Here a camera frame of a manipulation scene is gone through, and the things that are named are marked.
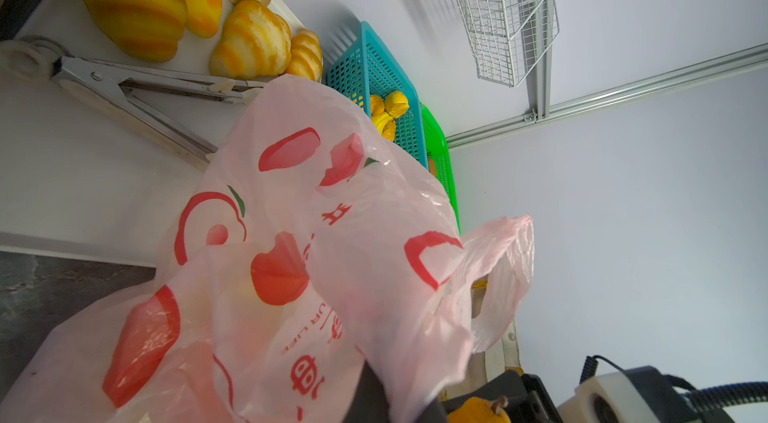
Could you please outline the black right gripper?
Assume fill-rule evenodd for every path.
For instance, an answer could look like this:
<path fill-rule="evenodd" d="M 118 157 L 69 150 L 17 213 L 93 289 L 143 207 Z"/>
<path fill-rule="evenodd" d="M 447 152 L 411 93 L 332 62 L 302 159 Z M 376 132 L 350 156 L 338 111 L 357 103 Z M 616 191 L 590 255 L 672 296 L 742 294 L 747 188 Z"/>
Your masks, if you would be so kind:
<path fill-rule="evenodd" d="M 472 400 L 487 403 L 500 412 L 491 421 L 562 422 L 542 380 L 533 374 L 506 371 L 469 394 L 431 403 L 419 417 L 420 422 L 448 422 L 449 415 L 460 411 Z"/>

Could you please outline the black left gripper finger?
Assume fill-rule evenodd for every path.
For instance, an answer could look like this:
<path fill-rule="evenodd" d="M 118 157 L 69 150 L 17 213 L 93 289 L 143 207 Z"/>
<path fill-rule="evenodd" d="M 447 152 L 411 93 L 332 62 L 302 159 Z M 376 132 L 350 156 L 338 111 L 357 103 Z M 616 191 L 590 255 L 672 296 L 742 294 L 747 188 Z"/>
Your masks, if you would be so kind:
<path fill-rule="evenodd" d="M 389 423 L 389 404 L 383 384 L 365 363 L 343 423 Z"/>

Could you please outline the pink plastic grocery bag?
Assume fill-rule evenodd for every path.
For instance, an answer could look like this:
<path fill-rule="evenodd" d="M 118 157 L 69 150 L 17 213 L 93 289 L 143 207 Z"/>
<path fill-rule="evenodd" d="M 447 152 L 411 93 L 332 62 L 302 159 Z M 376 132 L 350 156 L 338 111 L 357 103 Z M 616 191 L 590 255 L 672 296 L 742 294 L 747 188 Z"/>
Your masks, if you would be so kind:
<path fill-rule="evenodd" d="M 295 76 L 247 107 L 155 278 L 47 337 L 5 422 L 339 422 L 361 372 L 415 421 L 508 330 L 533 223 L 461 232 L 443 186 L 337 91 Z"/>

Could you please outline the white canvas tote bag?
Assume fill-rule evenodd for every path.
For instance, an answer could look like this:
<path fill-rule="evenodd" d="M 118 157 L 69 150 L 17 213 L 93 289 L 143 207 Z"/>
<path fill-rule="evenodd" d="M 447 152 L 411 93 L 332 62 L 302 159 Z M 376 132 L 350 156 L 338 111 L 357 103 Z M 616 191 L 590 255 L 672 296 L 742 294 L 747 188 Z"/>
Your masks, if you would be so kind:
<path fill-rule="evenodd" d="M 494 345 L 470 357 L 464 379 L 443 389 L 439 400 L 445 402 L 469 394 L 508 370 L 523 373 L 515 322 Z"/>

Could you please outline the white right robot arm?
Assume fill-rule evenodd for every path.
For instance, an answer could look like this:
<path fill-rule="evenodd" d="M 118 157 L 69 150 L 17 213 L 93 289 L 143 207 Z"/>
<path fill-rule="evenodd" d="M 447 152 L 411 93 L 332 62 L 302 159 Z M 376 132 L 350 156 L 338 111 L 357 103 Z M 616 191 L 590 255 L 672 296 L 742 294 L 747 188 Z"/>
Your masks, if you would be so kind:
<path fill-rule="evenodd" d="M 653 366 L 623 369 L 601 355 L 585 358 L 571 398 L 553 403 L 534 374 L 484 361 L 487 382 L 436 402 L 420 422 L 731 422 L 730 407 L 767 401 L 767 383 L 696 388 Z"/>

